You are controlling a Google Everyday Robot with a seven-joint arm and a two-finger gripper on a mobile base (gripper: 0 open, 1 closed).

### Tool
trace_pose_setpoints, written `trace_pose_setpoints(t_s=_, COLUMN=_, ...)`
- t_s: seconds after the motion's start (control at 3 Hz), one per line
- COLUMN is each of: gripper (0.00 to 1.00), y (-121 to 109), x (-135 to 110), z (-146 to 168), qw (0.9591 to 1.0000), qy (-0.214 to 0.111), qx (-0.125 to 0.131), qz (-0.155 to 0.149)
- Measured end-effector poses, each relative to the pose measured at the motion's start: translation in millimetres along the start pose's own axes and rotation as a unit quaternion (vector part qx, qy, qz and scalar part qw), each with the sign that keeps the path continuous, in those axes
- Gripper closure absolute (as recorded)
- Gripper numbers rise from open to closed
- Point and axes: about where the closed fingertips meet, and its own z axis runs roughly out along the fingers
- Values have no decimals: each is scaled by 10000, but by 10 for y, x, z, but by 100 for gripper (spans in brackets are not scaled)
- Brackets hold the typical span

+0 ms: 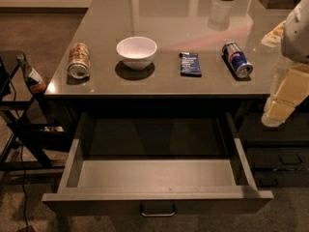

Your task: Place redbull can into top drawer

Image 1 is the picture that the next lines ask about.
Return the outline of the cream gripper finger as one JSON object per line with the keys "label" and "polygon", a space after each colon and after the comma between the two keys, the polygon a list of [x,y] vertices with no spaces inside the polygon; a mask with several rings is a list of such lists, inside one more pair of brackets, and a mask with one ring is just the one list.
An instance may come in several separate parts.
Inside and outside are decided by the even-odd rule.
{"label": "cream gripper finger", "polygon": [[261,121],[264,126],[277,128],[284,124],[294,111],[289,104],[267,101]]}

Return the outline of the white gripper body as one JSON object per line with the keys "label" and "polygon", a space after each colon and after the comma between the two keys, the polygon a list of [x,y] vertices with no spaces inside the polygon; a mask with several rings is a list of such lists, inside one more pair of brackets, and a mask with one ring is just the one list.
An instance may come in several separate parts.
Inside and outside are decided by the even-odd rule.
{"label": "white gripper body", "polygon": [[285,73],[274,96],[277,102],[298,106],[309,96],[309,65],[295,64]]}

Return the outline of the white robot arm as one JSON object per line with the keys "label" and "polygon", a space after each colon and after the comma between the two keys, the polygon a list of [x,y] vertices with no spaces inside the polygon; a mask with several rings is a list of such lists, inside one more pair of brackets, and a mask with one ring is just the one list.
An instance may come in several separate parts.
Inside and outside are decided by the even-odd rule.
{"label": "white robot arm", "polygon": [[309,0],[301,0],[262,44],[280,45],[282,55],[292,61],[287,68],[277,67],[261,119],[276,128],[309,96]]}

